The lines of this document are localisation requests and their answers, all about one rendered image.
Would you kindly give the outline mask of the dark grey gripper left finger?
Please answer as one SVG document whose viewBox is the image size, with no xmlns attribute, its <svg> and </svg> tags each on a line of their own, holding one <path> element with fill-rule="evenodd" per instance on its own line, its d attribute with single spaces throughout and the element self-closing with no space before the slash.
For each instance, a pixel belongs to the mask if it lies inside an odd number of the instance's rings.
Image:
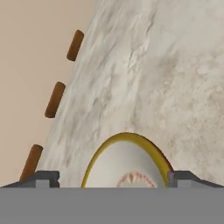
<svg viewBox="0 0 224 224">
<path fill-rule="evenodd" d="M 18 182 L 4 185 L 3 188 L 59 188 L 59 178 L 60 173 L 58 171 L 36 171 L 26 180 L 19 180 Z"/>
</svg>

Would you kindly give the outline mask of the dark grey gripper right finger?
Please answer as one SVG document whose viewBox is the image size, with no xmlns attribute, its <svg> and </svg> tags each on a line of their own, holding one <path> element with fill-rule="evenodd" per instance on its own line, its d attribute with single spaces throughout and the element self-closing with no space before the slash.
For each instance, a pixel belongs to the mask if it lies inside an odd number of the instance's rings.
<svg viewBox="0 0 224 224">
<path fill-rule="evenodd" d="M 224 188 L 213 182 L 198 178 L 190 171 L 169 171 L 167 173 L 168 186 L 172 188 Z"/>
</svg>

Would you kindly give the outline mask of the yellow-rimmed white bowl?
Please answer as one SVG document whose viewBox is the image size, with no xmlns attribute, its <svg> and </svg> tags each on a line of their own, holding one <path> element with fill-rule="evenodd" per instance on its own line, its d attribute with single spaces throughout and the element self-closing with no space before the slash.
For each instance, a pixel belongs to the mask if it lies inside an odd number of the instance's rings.
<svg viewBox="0 0 224 224">
<path fill-rule="evenodd" d="M 92 156 L 82 188 L 166 188 L 173 168 L 164 153 L 149 139 L 123 132 L 108 138 Z"/>
</svg>

